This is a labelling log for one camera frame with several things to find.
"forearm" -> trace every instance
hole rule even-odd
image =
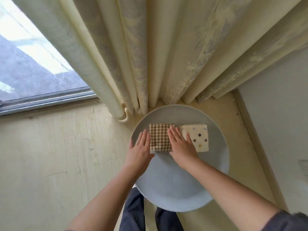
[[[260,231],[279,209],[256,192],[196,159],[187,167],[241,231]]]
[[[123,168],[75,217],[67,230],[113,231],[123,204],[137,178],[133,169]]]

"dark pants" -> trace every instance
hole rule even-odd
[[[157,208],[155,221],[158,231],[184,231],[175,212]],[[119,231],[145,231],[144,197],[136,187],[126,199]]]

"gray plate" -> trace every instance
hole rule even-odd
[[[198,156],[218,170],[228,173],[229,151],[224,136],[209,116],[198,109],[185,105],[167,105],[148,113],[137,124],[132,133],[133,143],[139,133],[149,130],[149,124],[173,123],[207,124],[209,151]],[[155,152],[147,171],[136,182],[136,186],[150,202],[160,208],[175,212],[198,209],[213,198],[189,173],[182,170],[168,152]]]

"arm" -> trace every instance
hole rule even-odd
[[[198,158],[189,133],[170,127],[171,156],[196,178],[241,231],[260,231],[280,211],[274,204]]]
[[[121,172],[77,215],[66,228],[74,231],[113,231],[123,204],[137,179],[155,154],[150,154],[150,134],[140,133],[129,151]]]

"sleeve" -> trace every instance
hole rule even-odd
[[[308,216],[281,211],[267,222],[262,231],[308,231]]]

